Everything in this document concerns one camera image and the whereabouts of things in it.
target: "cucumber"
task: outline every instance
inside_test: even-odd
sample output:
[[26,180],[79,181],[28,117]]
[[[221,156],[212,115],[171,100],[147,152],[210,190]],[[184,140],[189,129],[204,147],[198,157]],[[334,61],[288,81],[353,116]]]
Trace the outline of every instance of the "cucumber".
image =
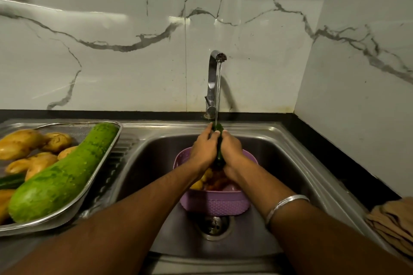
[[0,189],[16,189],[24,183],[25,173],[7,175],[0,178]]
[[218,143],[216,145],[216,158],[214,161],[214,166],[216,167],[223,167],[225,165],[225,160],[222,157],[222,152],[221,152],[221,143],[222,143],[222,131],[224,130],[224,127],[222,127],[221,123],[218,123],[215,126],[215,123],[212,125],[212,130],[213,131],[220,131],[221,134],[218,138]]
[[96,124],[74,152],[22,184],[9,203],[12,219],[24,223],[42,218],[72,201],[85,187],[118,130],[111,123]]

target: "stainless steel sink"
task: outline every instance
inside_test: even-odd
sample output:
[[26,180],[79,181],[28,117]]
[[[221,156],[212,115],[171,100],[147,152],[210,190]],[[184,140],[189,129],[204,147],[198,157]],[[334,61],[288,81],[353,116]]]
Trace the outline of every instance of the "stainless steel sink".
[[[19,120],[19,126],[33,127],[53,120]],[[114,149],[112,163],[86,198],[80,217],[88,217],[168,173],[176,155],[190,147],[207,122],[124,121],[124,129]],[[312,204],[367,236],[385,250],[394,251],[363,221],[364,208],[335,177],[280,124],[226,123],[224,127],[239,137],[244,149],[259,164],[295,192],[307,195]],[[188,214],[176,205],[159,232],[142,273],[293,273],[276,239],[252,206],[234,218],[222,218],[225,233],[205,235],[210,218]],[[45,236],[25,235],[0,240],[0,272],[17,262]]]

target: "chrome faucet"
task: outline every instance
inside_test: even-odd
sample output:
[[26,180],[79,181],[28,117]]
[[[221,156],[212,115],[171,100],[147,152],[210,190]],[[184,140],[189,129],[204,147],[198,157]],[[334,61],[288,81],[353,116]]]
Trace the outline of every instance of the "chrome faucet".
[[204,117],[208,120],[214,120],[216,122],[217,113],[219,110],[219,93],[221,86],[221,64],[227,59],[227,56],[214,50],[209,56],[208,67],[208,92],[205,96],[206,110]]

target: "black countertop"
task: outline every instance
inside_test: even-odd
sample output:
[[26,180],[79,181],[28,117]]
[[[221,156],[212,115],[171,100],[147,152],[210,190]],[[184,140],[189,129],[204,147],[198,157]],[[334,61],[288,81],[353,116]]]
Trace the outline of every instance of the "black countertop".
[[[0,110],[9,119],[111,119],[204,121],[203,112]],[[220,113],[220,121],[280,122],[368,210],[400,196],[292,113]]]

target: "bracelet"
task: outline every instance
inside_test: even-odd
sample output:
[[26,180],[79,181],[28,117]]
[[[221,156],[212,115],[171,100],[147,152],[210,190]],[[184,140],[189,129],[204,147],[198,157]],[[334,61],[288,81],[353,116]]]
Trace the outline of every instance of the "bracelet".
[[270,230],[270,221],[271,218],[273,217],[274,213],[276,210],[278,210],[279,208],[281,208],[283,205],[286,205],[288,202],[291,202],[293,200],[297,200],[297,199],[304,199],[307,200],[308,202],[310,202],[310,199],[308,199],[306,196],[304,196],[303,194],[295,194],[294,196],[285,198],[284,200],[280,201],[276,207],[274,209],[272,209],[270,211],[270,213],[268,213],[267,218],[265,219],[265,226],[268,230]]

